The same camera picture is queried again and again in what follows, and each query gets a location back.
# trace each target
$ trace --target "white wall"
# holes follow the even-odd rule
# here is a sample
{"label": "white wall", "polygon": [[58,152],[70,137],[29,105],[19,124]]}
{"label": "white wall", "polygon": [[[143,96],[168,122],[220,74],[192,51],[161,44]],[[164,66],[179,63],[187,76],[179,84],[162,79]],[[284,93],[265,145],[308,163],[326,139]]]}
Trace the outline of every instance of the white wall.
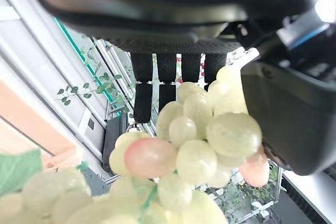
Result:
{"label": "white wall", "polygon": [[[57,57],[57,62],[65,71],[66,77],[72,83],[82,86],[86,82],[95,85],[92,82],[92,76],[87,71],[85,65],[81,62],[71,44],[64,36],[54,18],[49,15],[37,2],[37,0],[17,0],[20,3],[24,13],[29,16],[29,22],[35,26],[35,31],[41,37],[43,44],[50,48],[51,52]],[[1,6],[11,6],[7,0],[0,0]],[[36,43],[31,33],[26,29],[21,20],[0,21],[0,37],[14,50],[15,54],[28,67],[31,73],[38,78],[40,84],[54,98],[59,99],[57,92],[60,88],[67,86],[67,82],[62,75],[53,66],[52,62],[46,57],[41,47]],[[57,101],[74,124],[79,125],[85,111],[85,104],[80,99],[73,99],[69,106],[64,106],[61,101]],[[103,95],[93,95],[87,100],[98,114],[98,117],[104,119],[107,100]],[[104,128],[98,121],[95,121],[94,132],[86,129],[86,135],[89,136],[93,144],[102,149],[104,139]],[[99,170],[99,162],[92,158],[91,153],[86,153],[86,157],[91,160]]]}

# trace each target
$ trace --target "green leaf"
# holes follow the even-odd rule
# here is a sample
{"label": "green leaf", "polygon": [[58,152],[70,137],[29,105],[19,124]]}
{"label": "green leaf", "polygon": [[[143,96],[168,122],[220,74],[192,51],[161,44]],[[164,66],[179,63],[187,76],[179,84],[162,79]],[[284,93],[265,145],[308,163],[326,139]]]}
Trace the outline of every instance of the green leaf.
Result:
{"label": "green leaf", "polygon": [[104,80],[105,81],[109,81],[110,80],[110,76],[106,72],[104,73],[103,76],[104,76]]}
{"label": "green leaf", "polygon": [[0,197],[21,190],[35,173],[41,171],[40,149],[18,156],[0,155]]}
{"label": "green leaf", "polygon": [[130,112],[130,110],[129,110],[127,107],[123,108],[122,111],[123,111],[124,113],[128,113],[128,112]]}
{"label": "green leaf", "polygon": [[71,92],[71,93],[74,93],[74,94],[77,94],[77,92],[78,92],[78,87],[77,87],[77,86],[73,87],[73,88],[71,89],[70,92]]}
{"label": "green leaf", "polygon": [[117,75],[114,76],[114,80],[119,80],[121,78],[122,78],[122,76],[120,74],[117,74]]}
{"label": "green leaf", "polygon": [[111,88],[111,87],[108,87],[108,88],[106,88],[106,91],[109,92],[109,93],[113,93],[114,89]]}
{"label": "green leaf", "polygon": [[98,87],[97,90],[101,90],[102,92],[104,91],[104,89],[106,89],[109,86],[110,83],[105,82],[103,83],[101,86]]}
{"label": "green leaf", "polygon": [[82,161],[80,165],[76,166],[76,169],[84,173],[86,169],[89,168],[89,163],[86,161]]}
{"label": "green leaf", "polygon": [[84,94],[84,98],[89,99],[92,96],[92,94]]}

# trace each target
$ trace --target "green grape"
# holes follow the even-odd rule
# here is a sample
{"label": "green grape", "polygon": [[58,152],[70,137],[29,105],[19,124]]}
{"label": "green grape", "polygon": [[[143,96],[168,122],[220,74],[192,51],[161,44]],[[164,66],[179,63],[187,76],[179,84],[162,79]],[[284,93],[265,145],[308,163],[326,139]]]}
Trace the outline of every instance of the green grape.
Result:
{"label": "green grape", "polygon": [[214,105],[214,117],[228,113],[240,112],[248,114],[242,88],[232,88],[221,96]]}
{"label": "green grape", "polygon": [[169,137],[176,148],[189,140],[196,139],[197,128],[193,120],[181,115],[175,118],[169,126]]}
{"label": "green grape", "polygon": [[234,66],[221,68],[217,73],[217,80],[227,83],[230,86],[230,90],[217,100],[214,107],[214,117],[228,112],[248,114],[241,84],[240,68]]}
{"label": "green grape", "polygon": [[97,224],[108,220],[113,216],[110,203],[94,203],[87,205],[75,213],[67,220],[66,224]]}
{"label": "green grape", "polygon": [[230,179],[231,179],[230,168],[218,162],[216,173],[208,180],[207,184],[210,187],[222,188],[225,187],[227,183],[229,183]]}
{"label": "green grape", "polygon": [[115,148],[120,147],[124,143],[134,142],[135,140],[150,137],[146,132],[134,131],[134,132],[126,132],[120,135],[115,144]]}
{"label": "green grape", "polygon": [[115,215],[110,219],[104,220],[101,224],[139,224],[139,222],[133,216]]}
{"label": "green grape", "polygon": [[206,94],[206,91],[193,82],[183,82],[177,89],[177,98],[182,104],[191,94]]}
{"label": "green grape", "polygon": [[227,83],[219,80],[216,80],[210,84],[208,88],[208,98],[213,109],[215,109],[216,104],[218,104],[222,96],[226,95],[229,90],[230,86]]}
{"label": "green grape", "polygon": [[23,210],[6,218],[1,224],[50,224],[50,219],[44,219],[34,211]]}
{"label": "green grape", "polygon": [[169,211],[183,211],[192,200],[192,187],[176,174],[160,178],[157,186],[161,205]]}
{"label": "green grape", "polygon": [[51,213],[57,199],[65,192],[64,185],[53,173],[35,174],[22,190],[24,205],[41,213]]}
{"label": "green grape", "polygon": [[142,206],[155,185],[155,182],[144,178],[122,177],[112,184],[110,200],[126,204],[133,202]]}
{"label": "green grape", "polygon": [[245,157],[227,157],[217,154],[217,161],[228,168],[236,168],[246,162]]}
{"label": "green grape", "polygon": [[130,218],[138,219],[140,217],[140,208],[133,205],[132,202],[127,206],[120,202],[93,203],[72,214],[66,224],[110,223],[108,221],[113,220],[113,217],[117,215],[127,215]]}
{"label": "green grape", "polygon": [[99,203],[99,202],[106,202],[110,199],[110,194],[103,194],[99,196],[92,197],[93,202]]}
{"label": "green grape", "polygon": [[182,214],[180,212],[166,211],[168,224],[183,224]]}
{"label": "green grape", "polygon": [[183,224],[227,224],[227,219],[221,209],[202,192],[194,191],[193,200],[189,207],[182,212]]}
{"label": "green grape", "polygon": [[248,157],[261,145],[261,129],[251,116],[226,113],[213,118],[207,127],[211,147],[228,157]]}
{"label": "green grape", "polygon": [[215,174],[217,156],[208,143],[191,140],[179,149],[176,168],[184,181],[198,186],[206,183]]}
{"label": "green grape", "polygon": [[20,193],[8,194],[0,198],[0,222],[9,216],[19,213],[23,208]]}
{"label": "green grape", "polygon": [[156,122],[156,133],[158,138],[162,140],[169,139],[169,126],[171,122],[178,116],[182,115],[183,106],[178,102],[169,102],[160,111]]}
{"label": "green grape", "polygon": [[166,210],[156,202],[151,202],[141,218],[143,224],[168,224]]}
{"label": "green grape", "polygon": [[194,121],[197,139],[204,139],[206,126],[213,116],[212,106],[206,95],[192,94],[183,104],[183,115]]}
{"label": "green grape", "polygon": [[93,200],[85,193],[79,190],[73,190],[56,202],[51,218],[54,224],[65,224],[67,219],[77,210],[93,203]]}
{"label": "green grape", "polygon": [[89,186],[86,183],[83,173],[74,168],[61,169],[56,173],[55,179],[59,184],[62,184],[65,191],[80,190],[91,195]]}

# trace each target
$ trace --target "robotic hand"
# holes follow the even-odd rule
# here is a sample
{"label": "robotic hand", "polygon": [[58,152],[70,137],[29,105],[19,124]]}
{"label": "robotic hand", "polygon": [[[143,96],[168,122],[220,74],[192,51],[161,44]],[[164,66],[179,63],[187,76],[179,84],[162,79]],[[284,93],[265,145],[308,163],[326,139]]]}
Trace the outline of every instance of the robotic hand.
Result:
{"label": "robotic hand", "polygon": [[[336,162],[334,0],[327,0],[328,13],[323,2],[316,5],[318,0],[40,2],[74,29],[130,52],[135,77],[142,82],[151,80],[152,69],[145,67],[151,64],[144,62],[151,62],[152,53],[165,83],[174,81],[169,66],[176,64],[176,53],[188,62],[182,62],[184,81],[197,81],[194,69],[206,54],[205,80],[211,83],[237,42],[257,48],[259,59],[243,67],[241,75],[248,111],[261,126],[268,157],[299,175]],[[146,85],[136,92],[151,96]],[[162,104],[160,97],[160,107],[175,98],[175,87],[161,86],[171,95]],[[146,122],[148,115],[138,118]]]}

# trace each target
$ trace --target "metal rod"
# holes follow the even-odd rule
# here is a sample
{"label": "metal rod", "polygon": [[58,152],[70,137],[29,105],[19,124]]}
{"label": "metal rod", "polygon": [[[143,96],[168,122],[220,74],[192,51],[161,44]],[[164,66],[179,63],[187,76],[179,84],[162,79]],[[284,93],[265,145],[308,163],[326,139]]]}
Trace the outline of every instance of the metal rod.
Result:
{"label": "metal rod", "polygon": [[37,93],[62,120],[63,122],[76,134],[77,139],[82,142],[101,162],[101,152],[91,143],[91,141],[82,134],[77,125],[69,119],[68,115],[59,107],[54,101],[48,91],[39,83],[29,69],[22,63],[18,55],[10,48],[3,37],[0,37],[0,55],[12,67],[13,70],[20,76],[20,78],[30,86],[30,88]]}
{"label": "metal rod", "polygon": [[110,177],[106,180],[104,180],[104,182],[108,185],[112,184],[113,182],[115,182],[116,180],[118,180],[119,178],[121,178],[121,175],[114,175],[113,177]]}
{"label": "metal rod", "polygon": [[[56,68],[56,70],[60,73],[60,75],[63,77],[63,79],[72,87],[74,87],[74,83],[67,77],[67,75],[64,73],[62,70],[62,67],[60,64],[57,62],[57,57],[55,57],[55,54],[51,52],[51,50],[43,43],[40,35],[36,32],[37,28],[34,27],[34,24],[30,22],[29,17],[26,15],[24,11],[22,11],[20,4],[18,3],[17,0],[7,0],[15,9],[15,11],[18,13],[20,18],[22,19],[23,24],[25,27],[28,29],[30,34],[33,36],[33,38],[36,40],[38,45],[41,47],[43,52],[46,54],[47,58],[50,60],[52,65]],[[93,116],[97,119],[99,124],[106,129],[107,124],[104,121],[104,119],[99,115],[97,110],[92,106],[91,103],[89,103],[87,100],[82,98],[80,95],[77,95],[77,97],[80,99],[80,101],[91,111]]]}
{"label": "metal rod", "polygon": [[276,185],[276,195],[275,195],[275,203],[279,202],[279,198],[280,198],[280,191],[281,191],[281,181],[282,181],[282,171],[283,169],[278,166],[278,181],[277,181],[277,185]]}
{"label": "metal rod", "polygon": [[260,207],[260,208],[258,208],[258,209],[256,209],[256,210],[252,211],[251,213],[245,215],[245,216],[242,217],[241,219],[237,220],[237,222],[236,222],[235,224],[240,224],[240,223],[244,222],[245,220],[248,220],[248,219],[251,218],[252,216],[257,215],[257,214],[260,213],[261,211],[264,211],[264,210],[266,210],[267,208],[269,208],[269,207],[271,207],[271,206],[273,206],[273,205],[274,205],[274,202],[271,201],[271,202],[269,202],[269,203],[263,205],[262,207]]}

